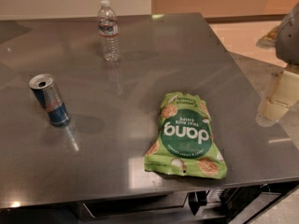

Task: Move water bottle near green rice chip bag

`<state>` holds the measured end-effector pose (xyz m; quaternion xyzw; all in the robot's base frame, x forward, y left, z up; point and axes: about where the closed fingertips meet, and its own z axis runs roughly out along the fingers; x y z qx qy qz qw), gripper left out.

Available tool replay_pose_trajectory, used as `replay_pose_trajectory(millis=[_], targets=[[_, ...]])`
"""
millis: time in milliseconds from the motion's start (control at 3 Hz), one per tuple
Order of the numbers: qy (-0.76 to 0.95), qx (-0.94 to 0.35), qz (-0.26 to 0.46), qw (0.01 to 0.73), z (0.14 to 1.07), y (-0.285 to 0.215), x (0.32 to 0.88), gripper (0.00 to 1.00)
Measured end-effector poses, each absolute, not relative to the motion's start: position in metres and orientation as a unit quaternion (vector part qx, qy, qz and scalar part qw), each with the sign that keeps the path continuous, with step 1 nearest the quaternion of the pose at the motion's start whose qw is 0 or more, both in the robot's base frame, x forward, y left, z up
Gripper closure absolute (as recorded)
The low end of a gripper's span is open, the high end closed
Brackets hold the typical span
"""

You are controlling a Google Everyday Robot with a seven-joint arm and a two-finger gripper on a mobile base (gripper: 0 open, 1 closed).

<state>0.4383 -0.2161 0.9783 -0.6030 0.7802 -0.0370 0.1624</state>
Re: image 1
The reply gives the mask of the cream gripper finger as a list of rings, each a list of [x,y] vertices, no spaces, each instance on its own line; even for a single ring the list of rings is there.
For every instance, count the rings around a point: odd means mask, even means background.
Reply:
[[[299,67],[286,66],[277,76],[270,101],[292,107],[299,100]]]
[[[289,106],[287,104],[275,99],[265,98],[260,103],[258,113],[264,119],[279,121],[288,111]]]

